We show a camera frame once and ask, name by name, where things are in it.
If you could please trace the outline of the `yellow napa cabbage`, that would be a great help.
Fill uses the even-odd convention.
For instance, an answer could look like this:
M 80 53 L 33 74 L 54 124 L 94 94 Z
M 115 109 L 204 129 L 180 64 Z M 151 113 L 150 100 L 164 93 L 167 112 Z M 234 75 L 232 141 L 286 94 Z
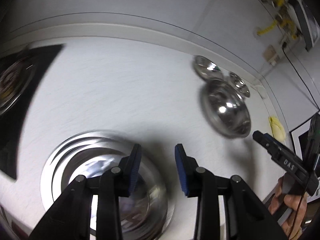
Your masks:
M 275 116 L 269 116 L 268 120 L 274 139 L 276 139 L 279 142 L 285 142 L 286 132 L 279 119 Z

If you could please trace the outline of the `white gas water heater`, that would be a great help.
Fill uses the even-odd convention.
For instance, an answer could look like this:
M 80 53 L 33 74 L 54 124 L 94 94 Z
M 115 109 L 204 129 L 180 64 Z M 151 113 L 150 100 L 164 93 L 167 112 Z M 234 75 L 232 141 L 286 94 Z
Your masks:
M 302 0 L 289 0 L 293 7 L 305 41 L 305 49 L 310 51 L 319 40 L 319 24 L 309 7 Z

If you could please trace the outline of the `medium steel bowl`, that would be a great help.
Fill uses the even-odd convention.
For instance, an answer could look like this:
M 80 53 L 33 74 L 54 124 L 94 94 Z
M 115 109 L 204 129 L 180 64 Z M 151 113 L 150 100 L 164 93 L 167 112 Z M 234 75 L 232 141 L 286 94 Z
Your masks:
M 224 75 L 218 65 L 210 61 L 210 59 L 195 55 L 193 59 L 193 68 L 196 74 L 205 81 L 220 79 L 223 80 Z

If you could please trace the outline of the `large steel bowl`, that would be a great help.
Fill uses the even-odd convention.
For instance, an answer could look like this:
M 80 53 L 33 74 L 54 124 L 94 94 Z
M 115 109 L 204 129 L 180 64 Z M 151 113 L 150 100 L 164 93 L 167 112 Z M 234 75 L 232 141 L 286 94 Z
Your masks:
M 227 138 L 245 138 L 251 117 L 244 99 L 226 81 L 213 79 L 200 92 L 203 115 L 217 133 Z

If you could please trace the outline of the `white built-in oven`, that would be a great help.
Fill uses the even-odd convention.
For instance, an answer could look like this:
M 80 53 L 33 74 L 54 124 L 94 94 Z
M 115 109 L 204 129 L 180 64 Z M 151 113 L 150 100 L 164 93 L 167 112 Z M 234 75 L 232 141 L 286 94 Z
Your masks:
M 310 124 L 311 119 L 302 123 L 290 132 L 294 152 L 300 159 L 303 159 L 304 157 Z

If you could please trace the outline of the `large steel plate with sticker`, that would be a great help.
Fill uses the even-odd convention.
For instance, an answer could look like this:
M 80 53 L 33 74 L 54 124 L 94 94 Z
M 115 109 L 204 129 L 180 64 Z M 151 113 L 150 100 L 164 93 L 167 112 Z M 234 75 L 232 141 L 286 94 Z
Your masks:
M 62 142 L 46 161 L 40 180 L 45 210 L 80 208 L 93 239 L 159 239 L 174 211 L 167 180 L 142 148 L 135 190 L 118 193 L 118 167 L 135 143 L 111 131 L 89 131 Z

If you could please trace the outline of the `small steel bowl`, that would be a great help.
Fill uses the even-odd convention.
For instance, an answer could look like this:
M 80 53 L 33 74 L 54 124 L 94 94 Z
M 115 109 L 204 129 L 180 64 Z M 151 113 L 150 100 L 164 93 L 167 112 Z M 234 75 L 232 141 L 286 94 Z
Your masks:
M 249 88 L 244 80 L 234 72 L 229 72 L 228 83 L 244 98 L 251 96 Z

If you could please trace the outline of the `beige lower wall socket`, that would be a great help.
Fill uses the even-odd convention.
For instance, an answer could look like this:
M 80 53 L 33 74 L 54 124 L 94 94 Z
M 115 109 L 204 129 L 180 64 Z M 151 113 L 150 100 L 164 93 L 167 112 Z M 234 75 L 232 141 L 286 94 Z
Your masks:
M 268 63 L 272 63 L 278 56 L 274 46 L 269 45 L 263 53 L 263 57 Z

